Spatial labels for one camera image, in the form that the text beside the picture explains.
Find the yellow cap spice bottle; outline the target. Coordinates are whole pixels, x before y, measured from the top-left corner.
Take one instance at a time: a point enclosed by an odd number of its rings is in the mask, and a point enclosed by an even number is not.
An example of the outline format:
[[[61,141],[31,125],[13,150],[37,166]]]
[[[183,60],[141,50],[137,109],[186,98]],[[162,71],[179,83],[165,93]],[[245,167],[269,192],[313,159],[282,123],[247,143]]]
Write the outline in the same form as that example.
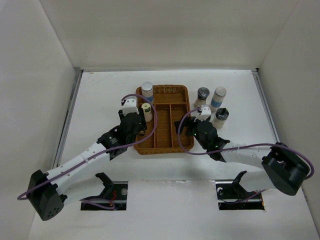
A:
[[[144,119],[146,123],[149,123],[153,120],[153,112],[152,107],[149,103],[145,102],[141,105],[141,108],[143,110]]]

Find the black cap sugar grinder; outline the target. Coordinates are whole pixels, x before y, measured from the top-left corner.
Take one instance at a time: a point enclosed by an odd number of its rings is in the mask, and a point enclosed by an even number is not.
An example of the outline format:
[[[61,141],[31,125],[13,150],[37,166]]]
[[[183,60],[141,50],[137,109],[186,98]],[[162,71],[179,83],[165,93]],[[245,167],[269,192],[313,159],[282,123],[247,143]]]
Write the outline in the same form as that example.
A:
[[[207,98],[210,95],[210,90],[206,87],[200,87],[197,90],[197,98],[194,102],[194,108],[200,108],[202,105],[207,104]]]

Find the black knob cap jar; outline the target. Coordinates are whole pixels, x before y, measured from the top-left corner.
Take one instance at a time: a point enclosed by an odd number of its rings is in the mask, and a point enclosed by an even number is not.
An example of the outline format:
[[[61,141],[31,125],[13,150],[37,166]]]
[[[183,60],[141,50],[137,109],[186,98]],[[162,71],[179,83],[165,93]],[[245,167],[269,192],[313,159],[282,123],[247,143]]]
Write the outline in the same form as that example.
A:
[[[219,108],[214,115],[213,118],[213,126],[216,129],[220,129],[224,126],[225,122],[227,121],[229,117],[229,111],[227,110],[227,108]]]

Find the blue label silver cap bottle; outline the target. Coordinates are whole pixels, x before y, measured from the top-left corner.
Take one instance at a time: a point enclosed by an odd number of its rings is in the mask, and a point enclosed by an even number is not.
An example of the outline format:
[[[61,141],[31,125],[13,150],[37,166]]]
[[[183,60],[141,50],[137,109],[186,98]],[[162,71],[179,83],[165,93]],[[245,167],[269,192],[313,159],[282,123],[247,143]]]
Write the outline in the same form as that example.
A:
[[[151,103],[154,102],[154,90],[153,84],[149,81],[145,81],[141,84],[142,95],[147,98]]]

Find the tall blue label bottle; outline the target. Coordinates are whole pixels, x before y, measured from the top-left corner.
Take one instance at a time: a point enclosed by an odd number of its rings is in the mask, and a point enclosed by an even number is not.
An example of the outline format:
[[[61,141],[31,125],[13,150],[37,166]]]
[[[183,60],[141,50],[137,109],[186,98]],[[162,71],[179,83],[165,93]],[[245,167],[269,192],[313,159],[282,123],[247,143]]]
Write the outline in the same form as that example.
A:
[[[227,90],[223,86],[218,86],[211,98],[210,109],[216,112],[222,105],[223,100],[227,94]]]

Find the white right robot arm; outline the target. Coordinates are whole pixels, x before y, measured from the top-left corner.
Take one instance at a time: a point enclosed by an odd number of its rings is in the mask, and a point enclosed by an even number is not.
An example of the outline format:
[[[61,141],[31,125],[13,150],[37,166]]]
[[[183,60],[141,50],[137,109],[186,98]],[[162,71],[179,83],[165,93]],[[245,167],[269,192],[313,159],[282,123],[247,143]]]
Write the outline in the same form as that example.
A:
[[[259,189],[277,189],[294,196],[315,171],[305,156],[281,142],[235,144],[219,137],[217,129],[207,119],[197,117],[184,116],[174,122],[174,126],[178,135],[186,129],[186,135],[194,137],[211,159],[259,169],[255,172],[244,170],[235,177],[231,190],[238,198]]]

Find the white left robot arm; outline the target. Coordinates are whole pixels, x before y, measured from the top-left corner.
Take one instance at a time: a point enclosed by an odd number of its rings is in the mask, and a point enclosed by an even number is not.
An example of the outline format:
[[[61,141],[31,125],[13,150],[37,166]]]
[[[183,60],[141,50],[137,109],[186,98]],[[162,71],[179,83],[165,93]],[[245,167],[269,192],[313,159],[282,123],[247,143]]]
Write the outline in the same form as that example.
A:
[[[133,146],[138,135],[147,130],[141,108],[118,112],[120,124],[104,133],[80,155],[47,172],[35,171],[25,194],[42,221],[55,217],[73,201],[108,199],[114,183],[102,171],[106,160],[113,160]]]

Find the brown wicker divided basket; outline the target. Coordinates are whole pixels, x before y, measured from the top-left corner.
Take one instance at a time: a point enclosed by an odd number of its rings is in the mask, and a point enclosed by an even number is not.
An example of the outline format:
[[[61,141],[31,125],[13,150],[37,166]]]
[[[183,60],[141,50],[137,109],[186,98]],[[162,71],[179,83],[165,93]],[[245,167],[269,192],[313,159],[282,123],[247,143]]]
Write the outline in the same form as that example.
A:
[[[135,150],[141,155],[182,153],[174,122],[180,121],[190,111],[188,89],[184,85],[154,85],[153,105],[157,119],[147,123],[146,135],[149,135],[157,123],[155,132],[147,140],[136,144]]]

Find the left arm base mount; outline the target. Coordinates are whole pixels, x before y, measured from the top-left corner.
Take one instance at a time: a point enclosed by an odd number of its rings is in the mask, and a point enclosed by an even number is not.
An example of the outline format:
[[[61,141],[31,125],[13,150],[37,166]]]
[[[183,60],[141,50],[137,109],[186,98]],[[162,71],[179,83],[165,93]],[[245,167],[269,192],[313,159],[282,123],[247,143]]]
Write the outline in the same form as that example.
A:
[[[81,202],[81,211],[126,211],[128,198],[128,181],[112,181],[105,173],[97,173],[96,179],[103,184],[98,195],[86,197],[90,203]]]

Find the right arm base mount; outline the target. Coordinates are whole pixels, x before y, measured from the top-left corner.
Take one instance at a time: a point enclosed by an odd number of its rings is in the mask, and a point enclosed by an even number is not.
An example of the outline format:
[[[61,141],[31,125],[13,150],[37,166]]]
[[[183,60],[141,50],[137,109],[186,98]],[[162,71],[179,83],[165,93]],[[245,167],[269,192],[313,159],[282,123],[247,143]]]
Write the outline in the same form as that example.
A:
[[[240,181],[246,171],[241,171],[233,180],[215,182],[217,204],[221,211],[265,210],[262,190],[247,192]]]

